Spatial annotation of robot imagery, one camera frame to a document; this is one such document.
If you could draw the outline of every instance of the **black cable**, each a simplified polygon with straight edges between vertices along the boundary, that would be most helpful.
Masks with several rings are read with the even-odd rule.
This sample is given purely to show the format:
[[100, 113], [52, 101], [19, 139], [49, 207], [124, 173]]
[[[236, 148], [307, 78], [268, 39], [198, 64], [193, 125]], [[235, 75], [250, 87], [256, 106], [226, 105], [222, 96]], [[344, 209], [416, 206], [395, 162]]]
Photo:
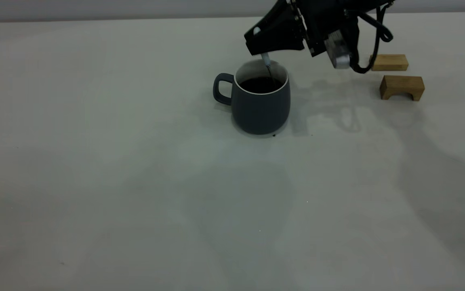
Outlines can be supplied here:
[[365, 74], [369, 70], [371, 70], [374, 66], [374, 62], [376, 61], [376, 57], [378, 56], [380, 40], [384, 42], [390, 42], [393, 40], [393, 35], [391, 31], [387, 27], [385, 27], [385, 25], [383, 25], [383, 18], [385, 17], [385, 12], [387, 8], [391, 7], [391, 5], [392, 3], [389, 3], [383, 6], [383, 9], [380, 7], [376, 8], [377, 19], [370, 17], [369, 15], [367, 15], [367, 13], [364, 13], [362, 11], [347, 11], [350, 15], [356, 15], [357, 17], [360, 17], [361, 19], [367, 21], [372, 26], [376, 27], [376, 41], [374, 44], [374, 52], [372, 53], [372, 57], [370, 58], [369, 65], [366, 68], [362, 68], [358, 63], [356, 63], [352, 66], [355, 72]]

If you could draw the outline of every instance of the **mug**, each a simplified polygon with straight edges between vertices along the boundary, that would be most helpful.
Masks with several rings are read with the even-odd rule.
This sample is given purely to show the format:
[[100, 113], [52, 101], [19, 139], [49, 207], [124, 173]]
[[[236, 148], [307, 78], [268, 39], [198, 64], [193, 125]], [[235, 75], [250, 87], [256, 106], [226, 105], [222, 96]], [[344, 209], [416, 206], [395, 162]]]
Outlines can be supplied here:
[[[276, 91], [258, 94], [241, 88], [240, 84], [254, 78], [270, 77], [262, 59], [249, 61], [241, 66], [234, 76], [219, 74], [214, 80], [213, 95], [216, 101], [232, 106], [236, 124], [249, 134], [273, 133], [284, 125], [290, 115], [290, 82], [286, 69], [272, 61], [271, 73], [283, 86]], [[219, 92], [220, 81], [232, 83], [231, 97]]]

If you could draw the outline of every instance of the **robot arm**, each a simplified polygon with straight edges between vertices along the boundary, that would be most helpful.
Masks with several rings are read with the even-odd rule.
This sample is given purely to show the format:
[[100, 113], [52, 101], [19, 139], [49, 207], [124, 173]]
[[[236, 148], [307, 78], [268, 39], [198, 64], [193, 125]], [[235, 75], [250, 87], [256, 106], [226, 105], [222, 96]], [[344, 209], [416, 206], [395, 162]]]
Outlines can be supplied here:
[[[352, 68], [364, 74], [378, 54], [379, 42], [389, 42], [392, 33], [383, 25], [383, 16], [393, 0], [277, 0], [269, 13], [245, 33], [252, 55], [277, 50], [303, 50], [306, 41], [312, 57], [328, 52], [334, 68]], [[377, 19], [367, 15], [377, 10]], [[377, 29], [375, 53], [367, 68], [359, 66], [358, 17]]]

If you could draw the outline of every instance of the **mug handle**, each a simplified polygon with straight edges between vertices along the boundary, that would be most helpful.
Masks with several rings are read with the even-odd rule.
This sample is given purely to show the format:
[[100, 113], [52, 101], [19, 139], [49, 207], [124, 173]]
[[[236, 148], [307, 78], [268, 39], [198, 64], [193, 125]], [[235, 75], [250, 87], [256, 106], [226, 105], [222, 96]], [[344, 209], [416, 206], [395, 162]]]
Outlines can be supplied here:
[[218, 88], [220, 81], [225, 81], [225, 82], [234, 84], [234, 76], [232, 74], [225, 74], [225, 73], [219, 74], [214, 80], [214, 86], [213, 86], [214, 99], [216, 99], [216, 101], [222, 104], [231, 105], [232, 99], [229, 97], [225, 97], [220, 93], [220, 90]]

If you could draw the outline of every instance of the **wooden block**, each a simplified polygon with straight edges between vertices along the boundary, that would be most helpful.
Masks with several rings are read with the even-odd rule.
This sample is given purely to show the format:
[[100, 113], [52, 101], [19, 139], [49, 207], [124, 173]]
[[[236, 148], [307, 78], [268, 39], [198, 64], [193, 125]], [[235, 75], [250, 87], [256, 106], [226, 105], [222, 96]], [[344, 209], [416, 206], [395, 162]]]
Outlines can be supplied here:
[[406, 71], [407, 69], [406, 55], [378, 55], [372, 67], [373, 71]]
[[384, 76], [380, 86], [383, 100], [389, 100], [392, 95], [398, 93], [409, 93], [412, 94], [414, 101], [419, 101], [424, 91], [425, 84], [421, 77]]

